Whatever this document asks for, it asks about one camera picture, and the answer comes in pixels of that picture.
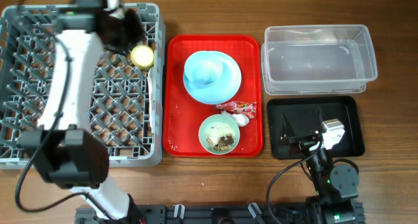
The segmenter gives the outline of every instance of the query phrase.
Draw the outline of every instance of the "food in bowl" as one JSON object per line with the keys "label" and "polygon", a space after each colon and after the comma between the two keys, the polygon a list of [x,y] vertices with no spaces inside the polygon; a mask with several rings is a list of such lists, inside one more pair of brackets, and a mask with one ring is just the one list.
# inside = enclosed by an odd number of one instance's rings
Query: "food in bowl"
{"label": "food in bowl", "polygon": [[228,124],[219,122],[206,130],[205,138],[213,150],[224,152],[234,144],[235,131]]}

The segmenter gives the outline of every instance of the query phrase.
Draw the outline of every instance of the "red tray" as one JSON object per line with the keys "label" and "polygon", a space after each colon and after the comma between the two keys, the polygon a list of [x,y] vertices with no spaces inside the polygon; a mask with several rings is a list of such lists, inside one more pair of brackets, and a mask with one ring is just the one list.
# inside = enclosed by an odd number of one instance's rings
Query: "red tray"
{"label": "red tray", "polygon": [[[215,50],[230,55],[240,66],[242,82],[230,101],[257,102],[257,118],[240,128],[237,147],[226,155],[212,155],[199,142],[199,127],[209,116],[220,114],[214,105],[194,100],[183,84],[184,63],[194,52]],[[263,106],[260,55],[257,41],[247,35],[179,35],[168,48],[163,146],[173,156],[253,157],[263,148]]]}

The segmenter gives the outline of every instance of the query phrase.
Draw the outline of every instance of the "light blue cup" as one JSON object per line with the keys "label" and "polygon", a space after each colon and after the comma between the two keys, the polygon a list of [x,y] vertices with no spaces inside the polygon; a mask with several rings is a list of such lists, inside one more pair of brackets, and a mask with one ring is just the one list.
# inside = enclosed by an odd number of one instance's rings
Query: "light blue cup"
{"label": "light blue cup", "polygon": [[[231,126],[235,132],[235,139],[234,144],[231,145],[231,148],[229,148],[226,151],[219,152],[217,150],[213,150],[211,145],[206,141],[206,131],[211,128],[211,126],[217,124],[217,123],[226,123],[227,125]],[[231,119],[229,116],[223,115],[223,114],[216,114],[213,116],[209,116],[206,118],[203,123],[201,124],[201,127],[199,128],[199,141],[201,142],[203,148],[214,154],[214,155],[225,155],[231,151],[233,151],[236,146],[238,145],[240,141],[240,128],[235,123],[233,119]]]}
{"label": "light blue cup", "polygon": [[200,88],[214,85],[221,78],[222,72],[222,61],[209,51],[191,54],[184,65],[185,77]]}

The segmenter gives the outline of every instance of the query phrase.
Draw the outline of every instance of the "brown tabletop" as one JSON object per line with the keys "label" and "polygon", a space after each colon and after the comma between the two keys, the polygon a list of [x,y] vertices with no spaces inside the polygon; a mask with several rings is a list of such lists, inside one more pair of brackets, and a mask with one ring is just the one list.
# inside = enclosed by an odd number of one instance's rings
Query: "brown tabletop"
{"label": "brown tabletop", "polygon": [[[69,0],[28,0],[64,4]],[[359,201],[367,223],[418,220],[418,0],[125,0],[156,3],[167,40],[179,34],[247,34],[263,43],[274,25],[364,24],[372,36],[379,77],[364,93],[352,95],[366,145],[360,166]],[[0,0],[0,8],[17,0]],[[271,96],[264,94],[264,106]],[[193,159],[164,154],[150,168],[114,168],[110,174],[137,204],[247,204],[265,202],[268,183],[294,161],[270,152],[265,110],[265,146],[251,159]],[[0,171],[0,223],[73,223],[81,198],[50,211],[24,214],[14,204],[19,170]],[[26,206],[50,204],[68,195],[31,171],[22,189]],[[315,194],[299,168],[280,178],[274,201],[303,202]]]}

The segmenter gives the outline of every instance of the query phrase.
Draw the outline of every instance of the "black square tray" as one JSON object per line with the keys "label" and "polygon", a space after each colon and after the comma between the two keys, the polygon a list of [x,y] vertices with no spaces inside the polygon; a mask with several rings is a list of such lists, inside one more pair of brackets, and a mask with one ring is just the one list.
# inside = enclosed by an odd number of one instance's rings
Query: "black square tray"
{"label": "black square tray", "polygon": [[276,159],[302,159],[300,154],[289,154],[290,146],[280,146],[283,117],[297,136],[314,134],[323,120],[339,119],[344,124],[343,138],[330,150],[332,157],[353,157],[364,154],[359,115],[350,96],[310,97],[300,99],[272,99],[267,103],[268,124],[272,153]]}

